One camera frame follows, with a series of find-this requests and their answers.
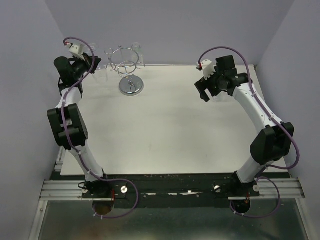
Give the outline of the short textured wine glass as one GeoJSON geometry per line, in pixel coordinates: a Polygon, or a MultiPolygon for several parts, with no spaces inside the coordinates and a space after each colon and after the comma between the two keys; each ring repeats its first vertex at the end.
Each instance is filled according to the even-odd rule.
{"type": "Polygon", "coordinates": [[[221,91],[218,95],[212,97],[214,102],[227,102],[229,99],[228,93],[221,91]]]}

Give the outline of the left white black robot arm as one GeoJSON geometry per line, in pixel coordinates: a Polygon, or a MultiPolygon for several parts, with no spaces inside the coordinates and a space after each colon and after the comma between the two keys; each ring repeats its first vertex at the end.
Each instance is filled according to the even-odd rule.
{"type": "Polygon", "coordinates": [[[78,106],[83,98],[82,80],[95,73],[101,59],[86,53],[83,56],[84,59],[60,56],[54,60],[61,99],[47,111],[47,117],[58,146],[73,155],[84,173],[85,184],[96,182],[93,191],[104,198],[110,194],[111,185],[104,181],[107,175],[89,148],[88,129],[78,106]]]}

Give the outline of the chrome wine glass rack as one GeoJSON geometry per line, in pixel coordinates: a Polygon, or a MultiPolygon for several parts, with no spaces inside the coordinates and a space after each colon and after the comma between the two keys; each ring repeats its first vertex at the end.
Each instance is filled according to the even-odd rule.
{"type": "Polygon", "coordinates": [[[145,86],[143,80],[135,75],[140,66],[132,61],[132,53],[132,47],[122,45],[116,49],[104,50],[108,60],[107,66],[121,78],[118,89],[125,96],[136,96],[143,91],[145,86]]]}

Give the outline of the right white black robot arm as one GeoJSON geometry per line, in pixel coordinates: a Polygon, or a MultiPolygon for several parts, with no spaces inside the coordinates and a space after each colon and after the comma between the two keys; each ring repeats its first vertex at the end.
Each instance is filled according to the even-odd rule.
{"type": "Polygon", "coordinates": [[[286,156],[291,148],[294,126],[274,115],[257,92],[251,77],[239,73],[233,56],[217,58],[215,62],[204,60],[197,64],[203,77],[194,85],[205,102],[210,96],[227,93],[244,109],[252,121],[257,136],[250,145],[250,157],[236,171],[236,180],[230,183],[230,191],[241,196],[248,190],[248,184],[267,166],[286,156]]]}

